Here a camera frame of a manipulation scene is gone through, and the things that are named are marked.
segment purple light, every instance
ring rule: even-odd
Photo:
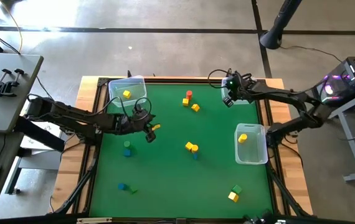
[[[332,95],[334,93],[333,88],[331,87],[331,85],[326,85],[324,87],[324,90],[326,90],[326,93],[329,95]]]

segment wooden table frame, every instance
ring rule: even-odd
[[[108,82],[110,78],[126,78],[126,77],[82,77],[80,89],[78,92],[76,107],[83,110],[92,110],[96,112],[101,110],[108,99],[108,88],[104,84]],[[145,77],[152,81],[159,79],[179,80],[191,82],[192,80],[205,80],[204,77]],[[219,82],[221,78],[212,78],[213,81]],[[281,79],[265,79],[266,83],[270,87],[283,88],[283,82]],[[283,103],[275,101],[259,101],[257,102],[261,108],[261,113],[258,117],[261,117],[260,123],[264,126],[269,126],[276,122],[287,122],[291,120],[288,106]],[[66,147],[75,144],[78,139],[74,138]],[[296,151],[298,150],[296,144],[290,144]],[[92,146],[77,146],[74,149],[63,154],[62,162],[60,164],[59,174],[55,183],[53,198],[54,208],[59,208],[67,197],[71,194],[75,188],[78,180],[83,176],[86,169],[89,167],[95,147]],[[303,169],[299,158],[297,158],[292,152],[280,146],[273,150],[274,159],[271,159],[273,168],[277,172],[277,176],[283,183],[285,183],[287,189],[291,192],[295,200],[301,205],[301,207],[308,213],[312,213],[311,205],[308,197],[308,191],[306,188],[305,177],[303,175]],[[93,189],[94,181],[89,181],[82,190],[80,200],[76,200],[73,207],[69,212],[88,212],[88,201],[90,201],[91,194],[88,194],[88,189]],[[290,208],[282,198],[280,190],[274,184],[274,188],[271,188],[271,193],[275,194],[276,200],[272,200],[273,208],[278,210],[282,214],[289,215],[291,213]]]

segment floor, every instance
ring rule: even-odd
[[[338,61],[302,49],[260,50],[257,30],[272,26],[282,3],[283,0],[5,0],[23,30],[22,53],[44,56],[40,79],[56,100],[71,105],[75,103],[81,76],[125,75],[127,70],[144,76],[204,77],[214,69],[230,67],[259,78],[282,78],[286,88],[308,88]],[[259,17],[254,6],[258,7]],[[286,30],[317,32],[284,35],[285,47],[317,48],[341,60],[355,56],[355,1],[303,0]],[[19,34],[1,5],[0,37],[19,46]],[[45,95],[38,83],[32,91]],[[331,164],[317,159],[325,151],[300,144],[300,152],[314,213],[323,218],[355,220],[355,200],[347,197],[355,195],[355,188],[334,192],[346,187],[338,179],[343,175],[338,168],[347,163],[353,165],[353,157],[349,153],[330,155],[344,158],[346,163],[335,163],[334,178],[322,178],[320,172],[333,169]],[[55,175],[24,170],[17,183],[24,193],[1,196],[0,218],[48,211]],[[318,192],[335,196],[320,197]],[[343,208],[349,204],[351,209]]]

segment black pole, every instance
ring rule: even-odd
[[[287,26],[302,0],[285,0],[275,19],[273,27],[262,34],[260,44],[267,49],[277,49],[282,44],[284,28]]]

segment blue block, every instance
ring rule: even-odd
[[[118,184],[118,190],[126,190],[128,186],[126,184],[120,183]]]
[[[131,157],[132,156],[132,152],[130,149],[124,149],[123,150],[123,156],[125,157]]]

